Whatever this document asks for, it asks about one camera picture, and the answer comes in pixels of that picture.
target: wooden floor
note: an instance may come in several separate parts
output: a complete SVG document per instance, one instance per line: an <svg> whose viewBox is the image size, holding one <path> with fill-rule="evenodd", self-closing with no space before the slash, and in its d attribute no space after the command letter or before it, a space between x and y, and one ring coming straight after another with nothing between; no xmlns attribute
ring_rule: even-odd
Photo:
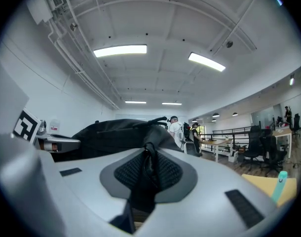
<svg viewBox="0 0 301 237"><path fill-rule="evenodd" d="M202 158L208 160L215 160L215 156L212 153L208 153L206 151L202 151ZM289 159L286 155L285 161L282 164L283 170L288 172L288 177L296 178L298 187L301 185L301 136L293 136L292 137L292 151L291 158ZM226 165L227 167L233 169L238 174L248 174L254 176L264 176L267 172L267 169L261 170L259 166L253 165L251 171L248 172L249 165L244 165L240 167L240 163L234 164L232 162L228 162L228 157L219 155L219 163ZM276 171L271 171L268 174L268 177L278 177L278 173Z"/></svg>

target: chair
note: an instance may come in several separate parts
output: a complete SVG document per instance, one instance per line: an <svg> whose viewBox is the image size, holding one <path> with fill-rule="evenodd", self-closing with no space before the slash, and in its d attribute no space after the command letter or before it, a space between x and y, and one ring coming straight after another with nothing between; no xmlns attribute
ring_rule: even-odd
<svg viewBox="0 0 301 237"><path fill-rule="evenodd" d="M292 131L293 131L292 135L295 135L295 136L298 135L300 137L301 135L299 133L297 133L297 131L299 130L299 128L300 128L300 116L297 113L294 116L294 126L293 126L293 129L292 129Z"/></svg>
<svg viewBox="0 0 301 237"><path fill-rule="evenodd" d="M263 146L260 141L261 132L261 129L257 125L250 128L248 150L243 154L244 157L248 157L250 160L244 160L244 162L240 165L240 167L242 167L243 165L250 164L248 171L251 170L252 164L259 164L261 167L261 162L256 158L258 156L263 156L264 153Z"/></svg>
<svg viewBox="0 0 301 237"><path fill-rule="evenodd" d="M276 145L276 138L274 136L267 136L266 138L263 138L263 145L266 152L269 152L269 159L265 160L265 164L267 166L260 167L261 170L264 168L268 168L268 172L265 174L265 177L268 176L268 174L275 170L276 172L280 173L281 170L283 170L283 166L281 165L285 155L287 154L286 149L288 145L285 145L283 147L284 151L277 150Z"/></svg>

